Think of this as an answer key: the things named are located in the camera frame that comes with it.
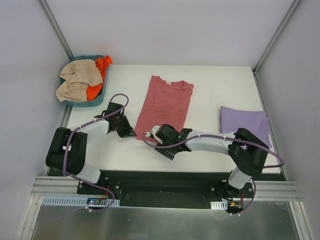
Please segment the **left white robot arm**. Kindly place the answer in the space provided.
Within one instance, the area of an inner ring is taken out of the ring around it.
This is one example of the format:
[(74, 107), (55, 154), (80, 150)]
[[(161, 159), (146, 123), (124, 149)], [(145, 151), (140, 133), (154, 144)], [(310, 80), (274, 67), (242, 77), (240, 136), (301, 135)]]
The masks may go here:
[(124, 113), (124, 106), (114, 102), (95, 116), (91, 124), (80, 126), (77, 131), (57, 128), (45, 159), (46, 166), (87, 181), (90, 191), (102, 194), (106, 188), (106, 177), (86, 161), (87, 144), (111, 132), (116, 132), (120, 138), (137, 135)]

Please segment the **pink red t shirt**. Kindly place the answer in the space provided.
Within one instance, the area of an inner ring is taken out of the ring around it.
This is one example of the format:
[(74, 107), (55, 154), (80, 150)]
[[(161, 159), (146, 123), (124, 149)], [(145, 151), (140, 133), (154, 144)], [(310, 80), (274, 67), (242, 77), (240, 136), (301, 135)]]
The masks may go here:
[(163, 124), (180, 131), (185, 124), (194, 85), (184, 80), (172, 82), (152, 76), (134, 128), (136, 139), (154, 126)]

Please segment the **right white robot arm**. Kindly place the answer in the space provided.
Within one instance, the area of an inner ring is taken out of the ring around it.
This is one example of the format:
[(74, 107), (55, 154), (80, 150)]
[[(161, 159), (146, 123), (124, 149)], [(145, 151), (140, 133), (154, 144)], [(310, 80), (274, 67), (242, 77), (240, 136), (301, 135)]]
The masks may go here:
[(156, 140), (155, 150), (170, 160), (180, 152), (205, 151), (229, 156), (236, 167), (228, 177), (225, 192), (233, 198), (242, 193), (250, 179), (261, 175), (270, 149), (246, 128), (214, 135), (191, 128), (177, 131), (171, 125), (162, 124), (155, 125), (145, 135)]

